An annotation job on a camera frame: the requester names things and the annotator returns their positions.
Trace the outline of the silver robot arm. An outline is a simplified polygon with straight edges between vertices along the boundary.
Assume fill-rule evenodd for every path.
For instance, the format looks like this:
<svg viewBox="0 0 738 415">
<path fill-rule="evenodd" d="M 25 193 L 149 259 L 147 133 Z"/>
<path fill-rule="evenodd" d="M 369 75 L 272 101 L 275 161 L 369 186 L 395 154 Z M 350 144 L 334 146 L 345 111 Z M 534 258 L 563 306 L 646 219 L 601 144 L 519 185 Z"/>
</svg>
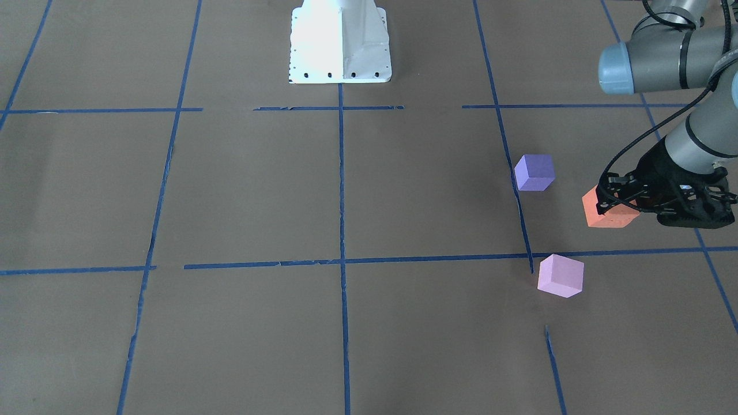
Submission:
<svg viewBox="0 0 738 415">
<path fill-rule="evenodd" d="M 630 173 L 610 162 L 597 186 L 598 212 L 617 205 L 670 220 L 685 214 L 725 221 L 736 204 L 725 163 L 736 159 L 736 2 L 722 1 L 723 24 L 703 27 L 706 1 L 644 1 L 628 41 L 607 47 L 598 80 L 609 95 L 699 89 L 683 121 Z"/>
</svg>

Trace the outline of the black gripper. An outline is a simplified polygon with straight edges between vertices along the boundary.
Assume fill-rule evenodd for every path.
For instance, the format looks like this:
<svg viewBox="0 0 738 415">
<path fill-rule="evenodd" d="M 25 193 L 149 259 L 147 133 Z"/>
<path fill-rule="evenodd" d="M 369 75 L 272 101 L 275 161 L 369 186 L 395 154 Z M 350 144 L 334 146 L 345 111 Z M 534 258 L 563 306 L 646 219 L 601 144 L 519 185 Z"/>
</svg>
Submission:
<svg viewBox="0 0 738 415">
<path fill-rule="evenodd" d="M 673 160 L 665 139 L 638 162 L 634 200 L 641 209 L 728 209 L 727 175 L 713 162 L 683 167 Z"/>
</svg>

